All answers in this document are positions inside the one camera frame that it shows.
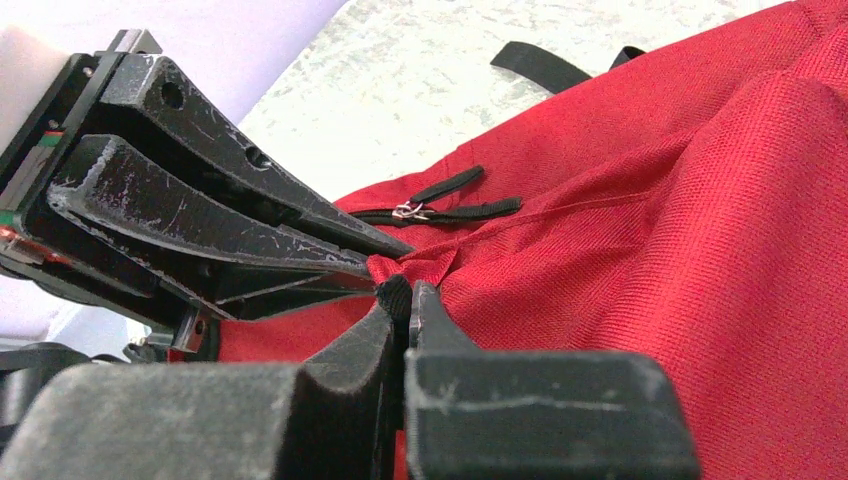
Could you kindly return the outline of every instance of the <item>red fabric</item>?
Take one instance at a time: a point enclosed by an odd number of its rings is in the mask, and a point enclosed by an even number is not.
[[[642,352],[669,373],[706,479],[848,478],[848,2],[760,12],[583,83],[429,170],[340,202],[386,208],[472,165],[440,201],[514,216],[386,231],[373,257],[440,285],[484,348]],[[346,301],[223,326],[221,358],[301,360]]]

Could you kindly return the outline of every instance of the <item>black strap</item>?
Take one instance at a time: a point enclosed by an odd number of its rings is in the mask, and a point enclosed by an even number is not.
[[[458,173],[447,180],[441,181],[432,187],[427,187],[416,193],[409,199],[409,203],[418,204],[435,202],[436,200],[450,195],[482,176],[483,167],[480,165],[471,167],[462,173]]]
[[[422,220],[421,223],[451,224],[482,222],[493,218],[506,217],[518,213],[519,210],[521,210],[521,197],[511,197],[482,205],[457,207],[447,212],[425,213],[428,220]]]
[[[634,58],[636,58],[640,55],[644,55],[644,54],[645,54],[644,50],[638,49],[636,47],[631,47],[631,46],[624,47],[624,48],[621,49],[620,52],[618,52],[618,56],[616,56],[615,60],[612,62],[612,66],[610,67],[610,70],[612,70],[615,67],[620,67],[621,65],[624,65],[625,63],[629,62],[630,60],[633,60]]]
[[[515,72],[553,94],[592,78],[553,53],[523,42],[507,43],[491,63]]]

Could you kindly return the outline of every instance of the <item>zipper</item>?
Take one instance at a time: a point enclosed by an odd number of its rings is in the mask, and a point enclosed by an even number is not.
[[[406,203],[393,209],[381,208],[352,212],[359,220],[371,225],[389,225],[408,227],[410,225],[452,225],[467,222],[480,222],[506,217],[521,210],[521,197],[510,197],[492,203],[457,207],[439,212],[427,206],[428,203],[444,198],[483,176],[482,166],[472,167],[462,173],[441,181],[413,195]]]

